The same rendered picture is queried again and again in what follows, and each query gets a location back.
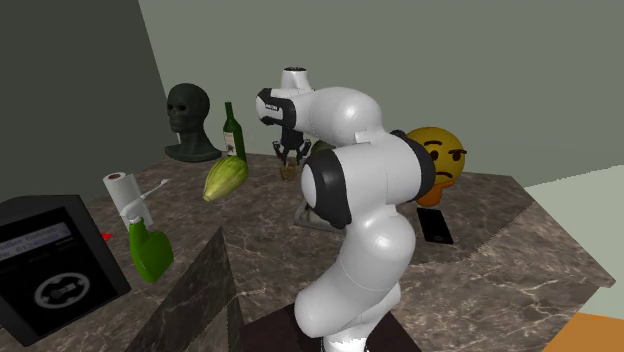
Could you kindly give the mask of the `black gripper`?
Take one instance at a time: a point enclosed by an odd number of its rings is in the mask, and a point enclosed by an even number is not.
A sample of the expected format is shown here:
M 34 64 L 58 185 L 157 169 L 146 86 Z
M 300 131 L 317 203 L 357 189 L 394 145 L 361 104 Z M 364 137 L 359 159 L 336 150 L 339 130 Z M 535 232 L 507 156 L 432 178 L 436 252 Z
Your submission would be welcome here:
M 301 132 L 283 127 L 281 129 L 280 141 L 273 141 L 272 146 L 277 158 L 285 165 L 287 163 L 288 151 L 296 150 L 296 162 L 300 163 L 307 156 L 312 143 L 310 139 L 304 139 Z

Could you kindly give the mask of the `small brown jar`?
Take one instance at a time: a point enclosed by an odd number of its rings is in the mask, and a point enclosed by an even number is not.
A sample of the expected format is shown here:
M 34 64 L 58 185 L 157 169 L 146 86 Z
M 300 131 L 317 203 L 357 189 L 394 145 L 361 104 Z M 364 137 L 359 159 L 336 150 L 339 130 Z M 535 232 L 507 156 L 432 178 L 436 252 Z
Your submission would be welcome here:
M 284 165 L 280 167 L 280 176 L 285 181 L 294 181 L 299 172 L 299 163 L 295 157 L 287 157 Z

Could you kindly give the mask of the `green wine bottle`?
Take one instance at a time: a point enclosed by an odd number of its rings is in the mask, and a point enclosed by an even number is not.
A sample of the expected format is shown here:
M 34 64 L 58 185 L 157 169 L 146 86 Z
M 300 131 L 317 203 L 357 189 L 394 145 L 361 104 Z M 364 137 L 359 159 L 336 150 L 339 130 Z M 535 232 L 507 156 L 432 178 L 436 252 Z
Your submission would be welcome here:
M 226 120 L 223 126 L 223 136 L 228 156 L 237 156 L 246 160 L 242 127 L 234 117 L 231 102 L 225 102 Z

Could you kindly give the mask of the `yellow-green cocoa pod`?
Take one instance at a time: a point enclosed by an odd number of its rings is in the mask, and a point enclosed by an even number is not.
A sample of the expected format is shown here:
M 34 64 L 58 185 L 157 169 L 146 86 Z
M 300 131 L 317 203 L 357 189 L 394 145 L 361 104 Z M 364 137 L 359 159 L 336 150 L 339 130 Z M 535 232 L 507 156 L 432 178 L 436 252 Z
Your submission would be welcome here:
M 219 160 L 206 177 L 203 200 L 212 202 L 227 196 L 247 180 L 248 173 L 247 163 L 237 156 Z

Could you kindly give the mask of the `dark green skull bust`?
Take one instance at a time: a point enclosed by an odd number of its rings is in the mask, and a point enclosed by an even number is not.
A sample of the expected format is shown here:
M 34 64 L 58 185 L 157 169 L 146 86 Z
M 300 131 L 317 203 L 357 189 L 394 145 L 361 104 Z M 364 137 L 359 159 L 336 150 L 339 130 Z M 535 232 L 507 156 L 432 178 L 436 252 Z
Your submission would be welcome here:
M 167 156 L 182 162 L 204 162 L 221 157 L 204 130 L 204 121 L 210 111 L 207 93 L 192 83 L 175 85 L 167 96 L 167 115 L 171 130 L 178 134 L 180 142 L 166 146 Z

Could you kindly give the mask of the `black phone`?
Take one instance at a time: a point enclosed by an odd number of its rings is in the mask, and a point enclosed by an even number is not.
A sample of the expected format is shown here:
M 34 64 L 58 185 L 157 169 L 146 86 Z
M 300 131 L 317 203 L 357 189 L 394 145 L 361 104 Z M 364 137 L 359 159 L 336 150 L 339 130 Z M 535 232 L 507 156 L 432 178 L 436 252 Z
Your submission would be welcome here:
M 427 242 L 453 245 L 454 240 L 442 212 L 438 209 L 418 208 L 418 218 Z

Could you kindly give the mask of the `white paper towel roll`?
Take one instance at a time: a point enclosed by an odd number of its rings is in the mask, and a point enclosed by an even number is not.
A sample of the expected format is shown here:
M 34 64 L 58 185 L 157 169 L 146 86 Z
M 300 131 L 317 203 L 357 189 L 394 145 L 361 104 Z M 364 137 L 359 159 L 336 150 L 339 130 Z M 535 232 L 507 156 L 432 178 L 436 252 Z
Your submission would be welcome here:
M 146 227 L 154 221 L 133 174 L 116 172 L 103 178 L 108 193 L 126 227 L 143 219 Z

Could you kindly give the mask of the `green spray bottle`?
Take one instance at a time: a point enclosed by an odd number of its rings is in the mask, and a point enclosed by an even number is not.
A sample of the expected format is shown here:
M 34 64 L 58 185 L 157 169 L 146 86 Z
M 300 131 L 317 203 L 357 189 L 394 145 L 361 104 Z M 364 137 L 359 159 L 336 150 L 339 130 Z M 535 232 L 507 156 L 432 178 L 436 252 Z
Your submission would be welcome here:
M 169 238 L 164 232 L 152 232 L 154 220 L 145 202 L 148 195 L 164 186 L 168 179 L 125 205 L 120 216 L 128 228 L 129 248 L 139 275 L 147 283 L 156 282 L 174 261 Z

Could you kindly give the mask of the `dark robot stand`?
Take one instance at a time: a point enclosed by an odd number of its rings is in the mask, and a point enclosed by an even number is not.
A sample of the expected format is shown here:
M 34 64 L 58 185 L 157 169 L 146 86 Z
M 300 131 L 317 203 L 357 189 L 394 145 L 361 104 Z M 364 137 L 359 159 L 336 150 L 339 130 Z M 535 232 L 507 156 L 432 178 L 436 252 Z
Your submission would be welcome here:
M 322 339 L 305 335 L 290 304 L 240 329 L 242 352 L 321 352 Z M 370 352 L 422 352 L 397 319 L 387 313 L 367 339 Z

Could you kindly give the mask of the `black box with screen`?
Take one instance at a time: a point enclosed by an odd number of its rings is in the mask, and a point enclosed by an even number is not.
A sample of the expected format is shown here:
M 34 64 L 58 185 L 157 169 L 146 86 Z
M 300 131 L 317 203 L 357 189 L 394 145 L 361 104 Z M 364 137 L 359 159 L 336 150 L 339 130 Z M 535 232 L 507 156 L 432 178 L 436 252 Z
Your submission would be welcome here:
M 0 326 L 22 346 L 130 291 L 80 196 L 0 203 Z

